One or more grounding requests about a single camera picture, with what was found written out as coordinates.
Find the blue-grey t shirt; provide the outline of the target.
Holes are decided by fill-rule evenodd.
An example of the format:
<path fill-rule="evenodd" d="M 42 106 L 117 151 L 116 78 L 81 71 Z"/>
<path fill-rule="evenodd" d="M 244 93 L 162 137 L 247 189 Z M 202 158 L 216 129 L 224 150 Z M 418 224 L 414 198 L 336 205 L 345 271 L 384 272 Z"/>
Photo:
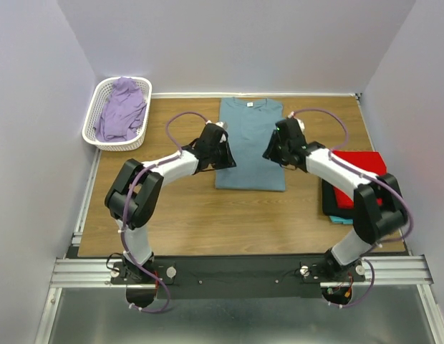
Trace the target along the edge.
<path fill-rule="evenodd" d="M 217 189 L 247 191 L 286 190 L 284 169 L 263 158 L 283 105 L 269 98 L 221 100 L 219 120 L 228 125 L 228 142 L 236 166 L 216 172 Z"/>

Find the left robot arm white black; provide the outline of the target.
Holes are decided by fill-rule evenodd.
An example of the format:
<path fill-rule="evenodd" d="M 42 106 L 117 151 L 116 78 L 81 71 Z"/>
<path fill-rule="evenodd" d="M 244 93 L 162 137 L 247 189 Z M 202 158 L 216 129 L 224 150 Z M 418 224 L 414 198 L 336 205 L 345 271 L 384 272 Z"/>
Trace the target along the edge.
<path fill-rule="evenodd" d="M 136 283 L 157 280 L 148 240 L 161 189 L 178 179 L 236 167 L 228 143 L 227 124 L 208 121 L 201 135 L 174 154 L 155 161 L 124 163 L 105 197 L 105 206 L 119 227 L 127 275 Z"/>

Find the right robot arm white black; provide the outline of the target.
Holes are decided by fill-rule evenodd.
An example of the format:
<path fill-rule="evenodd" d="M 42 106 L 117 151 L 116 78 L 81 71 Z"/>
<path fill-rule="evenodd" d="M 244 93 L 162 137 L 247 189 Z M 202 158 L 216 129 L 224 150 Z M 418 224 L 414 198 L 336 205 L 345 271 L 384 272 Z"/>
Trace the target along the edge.
<path fill-rule="evenodd" d="M 320 277 L 340 280 L 351 265 L 383 238 L 405 225 L 413 225 L 411 212 L 393 175 L 379 176 L 363 170 L 336 156 L 321 143 L 306 142 L 296 118 L 276 123 L 263 157 L 313 174 L 353 201 L 353 229 L 310 269 Z"/>

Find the folded black t shirt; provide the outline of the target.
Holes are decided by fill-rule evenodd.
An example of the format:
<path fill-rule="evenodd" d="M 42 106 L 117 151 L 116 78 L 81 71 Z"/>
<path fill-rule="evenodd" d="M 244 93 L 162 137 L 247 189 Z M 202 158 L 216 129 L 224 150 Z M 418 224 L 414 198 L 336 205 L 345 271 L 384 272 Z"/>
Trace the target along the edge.
<path fill-rule="evenodd" d="M 338 216 L 343 219 L 353 219 L 353 210 L 338 207 L 334 187 L 330 183 L 321 180 L 321 189 L 322 212 L 324 215 Z"/>

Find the folded red t shirt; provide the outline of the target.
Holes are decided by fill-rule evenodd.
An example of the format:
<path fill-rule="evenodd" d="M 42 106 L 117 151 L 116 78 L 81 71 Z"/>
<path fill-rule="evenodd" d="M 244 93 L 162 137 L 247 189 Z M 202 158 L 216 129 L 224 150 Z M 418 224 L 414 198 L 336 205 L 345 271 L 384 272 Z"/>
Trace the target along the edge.
<path fill-rule="evenodd" d="M 363 170 L 376 173 L 377 175 L 385 175 L 387 166 L 377 151 L 334 151 L 335 156 L 351 163 L 352 165 Z M 338 188 L 334 188 L 336 202 L 341 209 L 350 209 L 354 207 L 353 201 Z"/>

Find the folded teal t shirt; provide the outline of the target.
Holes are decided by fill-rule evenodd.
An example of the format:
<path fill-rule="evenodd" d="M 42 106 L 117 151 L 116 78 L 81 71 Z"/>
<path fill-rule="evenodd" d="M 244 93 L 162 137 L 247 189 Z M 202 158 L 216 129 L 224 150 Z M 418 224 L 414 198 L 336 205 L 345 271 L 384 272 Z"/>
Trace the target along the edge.
<path fill-rule="evenodd" d="M 353 225 L 352 219 L 345 219 L 339 216 L 329 216 L 329 219 L 333 224 Z"/>

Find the purple t shirt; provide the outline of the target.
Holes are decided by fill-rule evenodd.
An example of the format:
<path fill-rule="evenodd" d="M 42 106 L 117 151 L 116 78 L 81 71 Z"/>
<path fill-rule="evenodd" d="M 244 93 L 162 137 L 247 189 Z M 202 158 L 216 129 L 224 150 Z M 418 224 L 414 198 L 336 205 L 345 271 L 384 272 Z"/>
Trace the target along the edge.
<path fill-rule="evenodd" d="M 143 125 L 147 103 L 132 78 L 121 77 L 112 84 L 112 92 L 94 124 L 96 139 L 105 143 L 125 142 L 137 136 Z"/>

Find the white perforated plastic basket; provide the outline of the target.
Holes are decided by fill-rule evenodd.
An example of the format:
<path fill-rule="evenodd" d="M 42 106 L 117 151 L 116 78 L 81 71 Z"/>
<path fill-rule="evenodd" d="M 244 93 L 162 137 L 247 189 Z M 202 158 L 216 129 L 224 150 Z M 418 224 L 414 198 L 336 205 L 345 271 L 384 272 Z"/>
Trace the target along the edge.
<path fill-rule="evenodd" d="M 82 129 L 82 137 L 84 138 L 84 140 L 90 145 L 99 148 L 101 151 L 132 151 L 139 148 L 143 144 L 145 138 L 145 130 L 147 127 L 148 115 L 150 110 L 152 85 L 149 80 L 143 77 L 127 77 L 134 79 L 134 81 L 136 81 L 137 85 L 140 87 L 144 94 L 147 107 L 145 110 L 143 125 L 137 130 L 137 136 L 129 141 L 105 143 L 100 142 L 96 139 L 94 124 L 99 119 L 102 109 L 112 92 L 113 82 L 119 78 L 121 77 L 109 77 L 101 81 L 98 86 L 96 86 Z"/>

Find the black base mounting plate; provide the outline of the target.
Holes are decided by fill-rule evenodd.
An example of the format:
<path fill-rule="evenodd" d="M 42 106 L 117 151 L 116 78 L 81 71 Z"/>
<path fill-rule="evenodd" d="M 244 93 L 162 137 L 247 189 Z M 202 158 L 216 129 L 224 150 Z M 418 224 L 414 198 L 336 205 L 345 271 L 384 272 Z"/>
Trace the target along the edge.
<path fill-rule="evenodd" d="M 125 287 L 130 304 L 144 309 L 159 301 L 325 297 L 346 305 L 365 269 L 357 260 L 336 272 L 320 254 L 158 256 L 139 269 L 126 258 L 108 260 L 111 284 Z"/>

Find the aluminium extrusion frame rail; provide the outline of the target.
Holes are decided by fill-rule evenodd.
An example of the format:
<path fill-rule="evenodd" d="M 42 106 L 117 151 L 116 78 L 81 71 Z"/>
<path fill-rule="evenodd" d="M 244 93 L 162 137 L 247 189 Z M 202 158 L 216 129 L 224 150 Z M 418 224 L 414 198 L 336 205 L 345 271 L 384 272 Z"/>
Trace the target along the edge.
<path fill-rule="evenodd" d="M 159 301 L 130 308 L 106 262 L 121 250 L 104 197 L 121 166 L 104 153 L 78 257 L 56 261 L 38 343 L 444 343 L 426 259 L 388 243 L 364 262 L 349 307 L 321 298 Z M 320 214 L 319 179 L 286 170 L 286 190 L 218 190 L 214 173 L 164 186 L 148 223 L 158 256 L 322 254 L 349 231 Z"/>

